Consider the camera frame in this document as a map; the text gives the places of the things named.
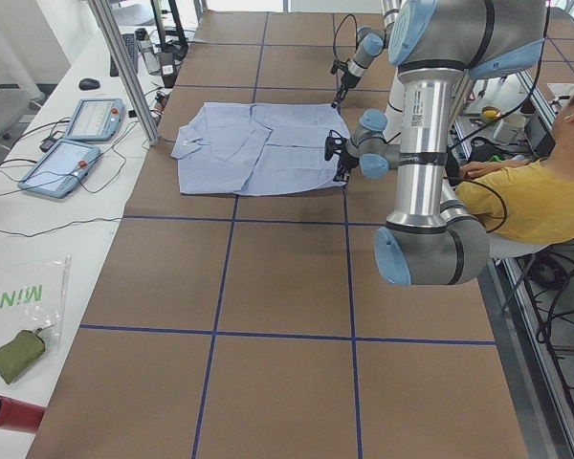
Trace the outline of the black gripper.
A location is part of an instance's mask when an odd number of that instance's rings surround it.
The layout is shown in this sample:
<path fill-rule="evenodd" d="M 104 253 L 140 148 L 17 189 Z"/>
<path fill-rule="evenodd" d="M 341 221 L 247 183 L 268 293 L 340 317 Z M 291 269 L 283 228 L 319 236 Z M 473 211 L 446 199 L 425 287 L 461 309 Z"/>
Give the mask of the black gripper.
<path fill-rule="evenodd" d="M 339 70 L 342 71 L 342 77 L 337 94 L 331 103 L 332 108 L 339 108 L 342 105 L 345 94 L 355 88 L 362 77 L 362 67 L 354 60 L 341 61 L 335 58 L 330 73 L 335 75 Z"/>
<path fill-rule="evenodd" d="M 338 157 L 338 165 L 334 181 L 337 183 L 347 183 L 350 178 L 351 170 L 356 168 L 360 160 L 353 156 L 347 146 L 349 139 L 339 134 L 334 129 L 329 131 L 329 135 L 324 143 L 324 159 L 329 162 L 334 156 Z"/>

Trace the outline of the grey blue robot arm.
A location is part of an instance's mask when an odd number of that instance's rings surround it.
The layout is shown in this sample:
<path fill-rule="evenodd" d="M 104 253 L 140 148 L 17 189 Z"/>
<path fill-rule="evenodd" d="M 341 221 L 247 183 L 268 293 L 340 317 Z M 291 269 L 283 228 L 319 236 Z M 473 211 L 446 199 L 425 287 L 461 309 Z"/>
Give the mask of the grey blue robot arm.
<path fill-rule="evenodd" d="M 374 58 L 386 54 L 403 90 L 398 138 L 384 136 L 386 115 L 367 110 L 349 135 L 331 135 L 324 158 L 336 179 L 354 168 L 368 178 L 397 173 L 393 211 L 375 234 L 382 278 L 398 285 L 468 282 L 486 265 L 486 229 L 445 180 L 449 132 L 464 81 L 509 75 L 541 58 L 548 8 L 542 1 L 386 1 L 381 29 L 362 27 L 356 51 L 336 61 L 342 102 Z"/>
<path fill-rule="evenodd" d="M 332 108 L 342 105 L 349 90 L 356 88 L 373 61 L 383 50 L 388 50 L 389 39 L 393 34 L 398 13 L 403 9 L 404 1 L 383 1 L 384 27 L 372 29 L 359 26 L 356 17 L 349 13 L 334 33 L 332 51 L 333 63 L 330 70 L 332 75 L 342 71 L 338 90 L 331 103 Z M 355 25 L 355 52 L 347 60 L 341 60 L 336 51 L 336 39 L 342 23 L 352 17 Z"/>

